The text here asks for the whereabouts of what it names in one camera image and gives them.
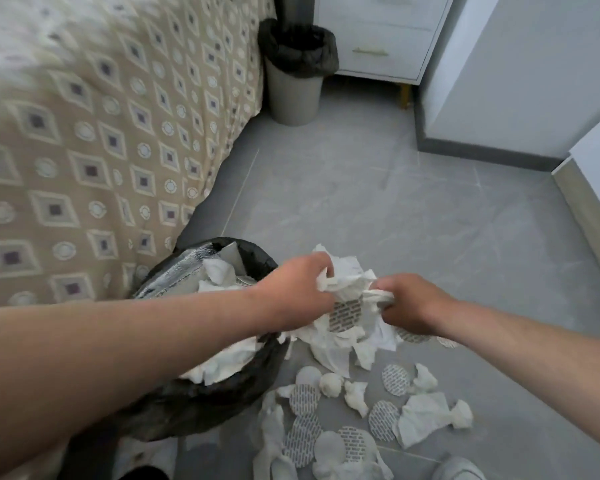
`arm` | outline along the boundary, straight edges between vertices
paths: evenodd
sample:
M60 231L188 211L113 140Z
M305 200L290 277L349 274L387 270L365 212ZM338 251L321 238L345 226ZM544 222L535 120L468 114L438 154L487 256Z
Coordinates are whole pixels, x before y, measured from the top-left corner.
M600 340L458 301L416 274L376 287L396 297L387 323L464 344L600 443Z
M240 291L0 308L0 473L234 342L330 312L315 285L330 266L314 253Z

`beige bedspread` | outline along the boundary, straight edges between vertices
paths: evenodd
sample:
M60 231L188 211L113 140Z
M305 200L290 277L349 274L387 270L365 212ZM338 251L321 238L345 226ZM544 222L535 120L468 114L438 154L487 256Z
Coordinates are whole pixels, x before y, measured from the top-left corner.
M0 306L122 298L260 110L272 0L0 0Z

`person's left hand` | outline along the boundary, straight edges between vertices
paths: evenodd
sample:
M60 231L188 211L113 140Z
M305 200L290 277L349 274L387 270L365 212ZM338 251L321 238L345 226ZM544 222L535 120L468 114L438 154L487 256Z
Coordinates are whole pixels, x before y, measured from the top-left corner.
M249 288L267 310L269 331L295 330L333 311L335 298L318 291L315 282L324 268L333 276L333 263L325 252L298 256Z

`drawer handle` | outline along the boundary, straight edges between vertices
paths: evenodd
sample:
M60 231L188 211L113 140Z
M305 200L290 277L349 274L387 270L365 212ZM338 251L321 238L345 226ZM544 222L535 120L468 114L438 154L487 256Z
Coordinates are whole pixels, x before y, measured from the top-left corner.
M352 50L352 52L355 52L357 54L377 55L378 57L388 57L389 56L389 52L387 52L386 50L382 50L382 49L374 50L372 48L356 47Z

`forearm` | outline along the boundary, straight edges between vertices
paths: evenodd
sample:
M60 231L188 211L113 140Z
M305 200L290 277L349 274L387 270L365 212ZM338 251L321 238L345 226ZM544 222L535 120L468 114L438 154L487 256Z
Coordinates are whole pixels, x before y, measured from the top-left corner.
M267 313L247 290L1 308L0 472L263 333Z
M440 313L456 340L600 442L600 340L471 303Z

